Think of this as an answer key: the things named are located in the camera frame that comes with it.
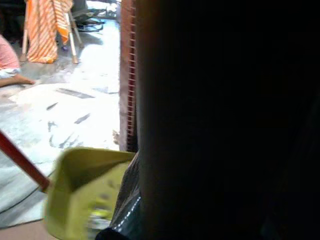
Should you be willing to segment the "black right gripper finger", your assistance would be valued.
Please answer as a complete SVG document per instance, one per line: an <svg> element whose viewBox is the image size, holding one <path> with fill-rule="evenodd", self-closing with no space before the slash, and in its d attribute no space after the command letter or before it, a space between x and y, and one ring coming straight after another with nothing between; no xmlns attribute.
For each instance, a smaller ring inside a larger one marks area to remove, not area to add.
<svg viewBox="0 0 320 240"><path fill-rule="evenodd" d="M95 240L127 240L127 237L118 231L108 227L101 230L95 237Z"/></svg>

